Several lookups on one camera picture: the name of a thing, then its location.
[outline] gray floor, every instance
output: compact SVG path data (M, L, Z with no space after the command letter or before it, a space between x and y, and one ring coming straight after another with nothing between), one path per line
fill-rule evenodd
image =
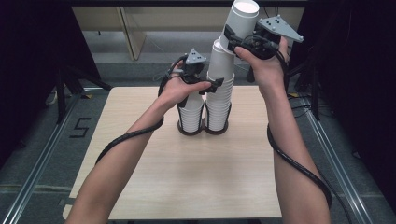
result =
M145 45L138 61L132 61L120 32L84 33L92 51L92 56L97 63L103 81L113 86L157 86L158 76L161 76L170 63L181 54L189 52L192 48L210 58L213 41L219 33L209 32L152 32L148 33ZM248 66L246 63L235 60L238 85L250 85L244 81ZM85 87L94 87L89 82L83 82ZM82 162L85 150L90 143L93 130L100 117L106 102L107 93L96 91L91 98L81 98L73 110L68 123L59 139L50 160L40 177L35 191L23 210L19 223L63 223L62 211L64 199L73 186L79 165ZM292 106L301 105L299 99L290 100ZM332 146L343 163L348 177L356 188L359 196L367 208L372 223L396 223L396 216L390 210L386 200L377 185L367 172L364 164L351 155L353 146L348 141L345 133L332 115L332 111L324 104L319 109L321 121L329 136ZM301 108L294 109L295 116L304 140L309 146L311 154L325 176L332 183L335 192L342 198L352 216L352 223L359 223L351 209L345 193L335 176L332 167L323 153L323 147L314 133L306 111ZM7 164L0 171L0 217L3 217L12 205L21 185L24 184L37 158L50 138L57 119L56 105L42 112L33 125L30 134L24 142L25 148L16 150ZM81 118L81 125L89 127L85 137L71 138L71 135L82 134L75 129L75 124ZM184 221L139 221L136 223L185 223ZM248 223L245 219L233 220L200 220L199 223ZM261 223L281 223L279 218L264 218ZM346 215L339 202L333 196L332 223L347 223Z

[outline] hand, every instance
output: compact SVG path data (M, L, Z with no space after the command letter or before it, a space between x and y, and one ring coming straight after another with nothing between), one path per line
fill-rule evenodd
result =
M282 36L279 42L279 51L282 53L286 62L289 61L287 50L288 41ZM274 56L271 59L261 60L247 49L241 47L236 47L235 53L242 60L247 61L252 67L254 77L262 94L269 88L284 88L283 71L277 57Z
M178 63L176 68L181 67L182 63ZM169 108L175 106L175 104L182 102L190 93L194 91L202 91L211 86L210 82L198 82L195 84L186 84L178 74L171 74L172 78L166 83L163 88L163 93L160 95L160 99L168 105Z

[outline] wooden table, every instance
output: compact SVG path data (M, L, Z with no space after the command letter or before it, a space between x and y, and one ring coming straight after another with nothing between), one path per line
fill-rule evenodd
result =
M103 148L140 117L157 90L111 91L70 198L76 198ZM110 219L280 217L264 100L257 87L234 87L232 102L229 128L222 135L183 135L177 130L177 109L169 110ZM70 209L65 207L64 217Z

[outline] forearm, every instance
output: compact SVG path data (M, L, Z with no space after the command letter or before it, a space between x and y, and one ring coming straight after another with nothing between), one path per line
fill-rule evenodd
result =
M263 92L269 126L278 146L291 158L318 176L292 114L284 88ZM284 223L327 223L329 209L323 192L305 175L274 153L276 190Z
M155 125L168 109L168 105L157 99L127 133ZM81 186L68 221L107 222L111 209L134 172L151 135L152 133L146 133L130 138L107 152Z

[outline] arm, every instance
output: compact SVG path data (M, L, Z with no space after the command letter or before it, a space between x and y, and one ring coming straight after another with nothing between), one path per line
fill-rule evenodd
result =
M282 38L280 52L287 60L287 41ZM271 132L279 147L295 161L319 176L292 114L283 84L283 71L275 57L260 60L248 50L235 53L253 68L268 113ZM330 223L330 212L321 189L274 153L276 191L284 223Z
M163 93L127 133L153 126L166 111L181 102L189 93L208 87L208 82L187 85L179 77L170 79ZM66 223L107 223L111 210L134 172L151 134L130 138L107 152L85 179Z

